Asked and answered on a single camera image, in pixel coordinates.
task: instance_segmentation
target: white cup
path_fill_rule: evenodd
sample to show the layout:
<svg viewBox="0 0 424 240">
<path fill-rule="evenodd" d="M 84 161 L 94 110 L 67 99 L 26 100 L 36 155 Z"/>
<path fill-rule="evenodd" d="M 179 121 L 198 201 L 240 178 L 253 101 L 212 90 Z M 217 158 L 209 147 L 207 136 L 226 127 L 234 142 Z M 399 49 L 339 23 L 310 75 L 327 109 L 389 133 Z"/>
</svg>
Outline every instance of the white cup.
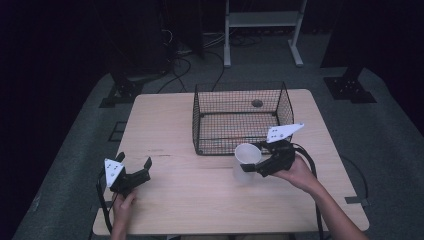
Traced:
<svg viewBox="0 0 424 240">
<path fill-rule="evenodd" d="M 262 153 L 259 148 L 250 143 L 242 143 L 238 145 L 234 151 L 235 159 L 233 166 L 234 177 L 243 184 L 253 182 L 255 172 L 244 172 L 240 164 L 256 164 L 261 161 Z"/>
</svg>

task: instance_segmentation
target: wrist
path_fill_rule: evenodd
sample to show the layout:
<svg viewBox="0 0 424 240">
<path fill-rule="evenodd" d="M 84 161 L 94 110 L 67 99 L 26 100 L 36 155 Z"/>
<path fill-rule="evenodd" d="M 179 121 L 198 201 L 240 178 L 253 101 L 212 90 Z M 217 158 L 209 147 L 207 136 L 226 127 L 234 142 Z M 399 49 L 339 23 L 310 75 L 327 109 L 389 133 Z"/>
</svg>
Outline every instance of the wrist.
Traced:
<svg viewBox="0 0 424 240">
<path fill-rule="evenodd" d="M 123 240 L 126 239 L 127 229 L 125 226 L 120 224 L 114 224 L 111 233 L 112 240 Z"/>
<path fill-rule="evenodd" d="M 325 191 L 324 186 L 318 181 L 311 182 L 305 192 L 309 193 L 312 197 L 320 195 L 322 191 Z"/>
</svg>

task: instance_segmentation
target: gray carpet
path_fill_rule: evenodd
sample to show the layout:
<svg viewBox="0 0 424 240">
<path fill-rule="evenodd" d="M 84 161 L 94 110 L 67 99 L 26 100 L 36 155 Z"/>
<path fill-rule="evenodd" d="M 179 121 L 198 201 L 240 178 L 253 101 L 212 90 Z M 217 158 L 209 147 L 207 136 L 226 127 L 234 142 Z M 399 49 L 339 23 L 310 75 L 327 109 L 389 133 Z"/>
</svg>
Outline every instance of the gray carpet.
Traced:
<svg viewBox="0 0 424 240">
<path fill-rule="evenodd" d="M 232 48 L 232 67 L 225 69 L 220 82 L 284 81 L 289 89 L 309 89 L 321 111 L 336 148 L 363 172 L 369 187 L 370 239 L 422 239 L 424 228 L 424 139 L 396 101 L 384 81 L 364 70 L 360 82 L 377 100 L 373 104 L 352 104 L 333 100 L 323 77 L 340 76 L 344 68 L 320 69 L 329 35 L 301 35 L 299 52 L 305 63 L 294 65 L 288 37 L 263 37 L 246 48 Z M 222 56 L 222 47 L 208 49 Z M 221 60 L 206 53 L 185 59 L 190 71 L 181 77 L 188 92 L 195 84 L 214 83 Z M 177 61 L 175 70 L 184 72 L 187 62 Z M 167 81 L 145 85 L 143 93 L 156 93 Z M 107 239 L 91 235 L 95 211 L 99 207 L 95 184 L 105 157 L 113 158 L 119 142 L 108 141 L 116 122 L 126 121 L 131 104 L 99 108 L 113 81 L 109 75 L 99 80 L 64 141 L 51 169 L 20 224 L 14 239 Z M 185 91 L 174 81 L 161 93 Z M 358 193 L 365 188 L 357 169 L 343 161 Z M 318 239 L 317 233 L 297 233 L 297 239 Z M 130 236 L 129 239 L 152 239 Z"/>
</svg>

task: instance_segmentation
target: person's left hand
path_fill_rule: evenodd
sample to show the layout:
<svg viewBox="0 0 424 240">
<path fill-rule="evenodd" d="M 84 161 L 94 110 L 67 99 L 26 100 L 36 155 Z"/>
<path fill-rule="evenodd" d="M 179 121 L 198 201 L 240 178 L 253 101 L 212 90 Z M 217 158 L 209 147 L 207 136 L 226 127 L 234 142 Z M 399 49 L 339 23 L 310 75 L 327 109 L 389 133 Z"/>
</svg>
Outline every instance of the person's left hand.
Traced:
<svg viewBox="0 0 424 240">
<path fill-rule="evenodd" d="M 113 203 L 113 227 L 112 227 L 112 236 L 113 233 L 120 233 L 121 235 L 123 232 L 126 234 L 127 227 L 129 225 L 129 222 L 131 220 L 131 210 L 132 210 L 132 203 L 136 199 L 137 192 L 132 191 L 126 198 L 122 196 L 122 194 L 117 193 L 113 194 L 112 199 L 116 200 Z"/>
</svg>

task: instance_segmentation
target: black wire basket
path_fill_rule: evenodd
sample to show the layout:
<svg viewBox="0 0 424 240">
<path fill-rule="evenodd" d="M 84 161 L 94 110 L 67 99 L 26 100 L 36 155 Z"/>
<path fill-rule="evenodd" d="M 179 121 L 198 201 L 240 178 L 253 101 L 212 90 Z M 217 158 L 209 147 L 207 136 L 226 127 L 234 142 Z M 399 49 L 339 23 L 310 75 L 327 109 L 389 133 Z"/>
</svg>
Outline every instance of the black wire basket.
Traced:
<svg viewBox="0 0 424 240">
<path fill-rule="evenodd" d="M 196 85 L 192 134 L 198 155 L 234 155 L 239 144 L 265 141 L 270 127 L 293 121 L 284 82 Z"/>
</svg>

